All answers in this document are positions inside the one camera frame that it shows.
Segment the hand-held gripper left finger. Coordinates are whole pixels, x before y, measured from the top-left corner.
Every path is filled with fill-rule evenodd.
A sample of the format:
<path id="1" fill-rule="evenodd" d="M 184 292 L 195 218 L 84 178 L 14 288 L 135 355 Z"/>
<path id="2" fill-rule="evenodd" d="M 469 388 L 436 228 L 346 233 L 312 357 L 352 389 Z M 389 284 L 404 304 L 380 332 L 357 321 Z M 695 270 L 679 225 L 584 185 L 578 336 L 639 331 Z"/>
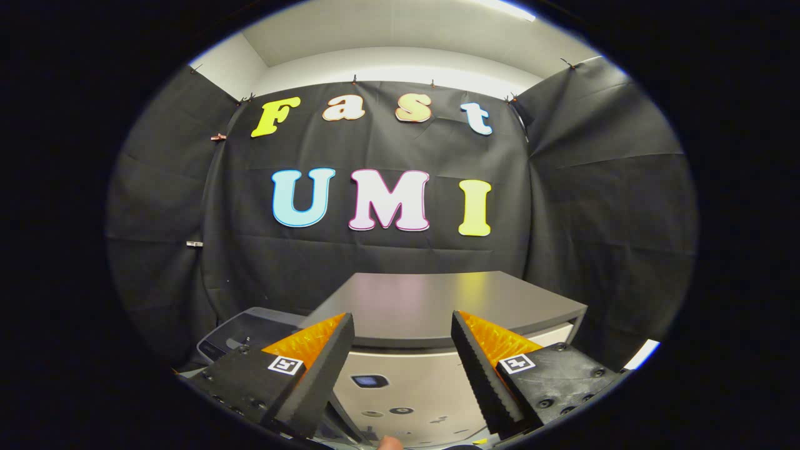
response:
<path id="1" fill-rule="evenodd" d="M 269 344 L 260 318 L 247 331 L 202 340 L 216 359 L 178 376 L 192 393 L 252 427 L 311 439 L 354 341 L 352 314 L 342 313 Z"/>

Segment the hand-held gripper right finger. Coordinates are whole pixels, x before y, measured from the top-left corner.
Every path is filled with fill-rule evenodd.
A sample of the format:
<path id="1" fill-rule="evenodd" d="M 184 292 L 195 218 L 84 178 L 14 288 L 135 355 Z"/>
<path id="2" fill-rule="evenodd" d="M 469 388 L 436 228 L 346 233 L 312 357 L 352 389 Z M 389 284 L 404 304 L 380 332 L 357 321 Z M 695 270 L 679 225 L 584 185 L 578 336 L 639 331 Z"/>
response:
<path id="1" fill-rule="evenodd" d="M 543 346 L 465 311 L 451 338 L 490 433 L 503 441 L 560 423 L 625 381 L 565 342 Z"/>

